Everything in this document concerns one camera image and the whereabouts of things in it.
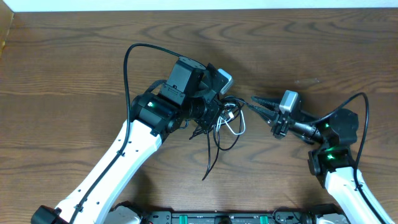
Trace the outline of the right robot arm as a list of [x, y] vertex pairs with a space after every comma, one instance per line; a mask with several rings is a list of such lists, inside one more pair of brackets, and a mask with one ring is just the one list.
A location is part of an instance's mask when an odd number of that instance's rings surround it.
[[392, 223], [370, 191], [360, 172], [360, 158], [353, 158], [351, 145], [358, 142], [358, 115], [343, 102], [332, 112], [316, 117], [302, 109], [299, 94], [286, 91], [281, 99], [252, 96], [249, 108], [270, 127], [273, 136], [292, 133], [307, 144], [308, 167], [320, 185], [336, 200], [349, 223]]

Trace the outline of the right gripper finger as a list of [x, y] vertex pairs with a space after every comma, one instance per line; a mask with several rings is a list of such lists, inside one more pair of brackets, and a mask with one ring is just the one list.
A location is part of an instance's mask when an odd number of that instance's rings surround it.
[[254, 105], [248, 105], [248, 108], [257, 113], [268, 125], [273, 125], [278, 119], [278, 114], [275, 111]]
[[251, 99], [269, 110], [279, 109], [279, 104], [282, 101], [280, 98], [262, 98], [259, 96], [252, 96]]

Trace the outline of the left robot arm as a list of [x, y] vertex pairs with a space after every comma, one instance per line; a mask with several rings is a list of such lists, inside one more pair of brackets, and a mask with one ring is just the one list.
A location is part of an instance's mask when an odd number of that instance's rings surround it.
[[55, 208], [40, 206], [31, 223], [139, 223], [135, 212], [112, 211], [116, 199], [183, 121], [212, 127], [223, 106], [218, 95], [232, 84], [224, 70], [179, 57], [168, 80], [157, 80], [134, 98], [117, 138], [84, 181]]

